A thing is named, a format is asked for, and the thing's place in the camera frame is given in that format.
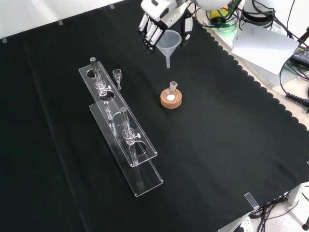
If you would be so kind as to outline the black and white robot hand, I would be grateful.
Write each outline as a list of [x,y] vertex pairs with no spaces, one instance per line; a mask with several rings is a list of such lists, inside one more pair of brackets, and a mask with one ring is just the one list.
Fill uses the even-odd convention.
[[187,44],[193,28],[193,14],[187,9],[186,1],[143,0],[140,6],[144,15],[138,27],[138,34],[143,34],[143,44],[149,54],[154,53],[166,30],[178,21],[181,24],[181,46]]

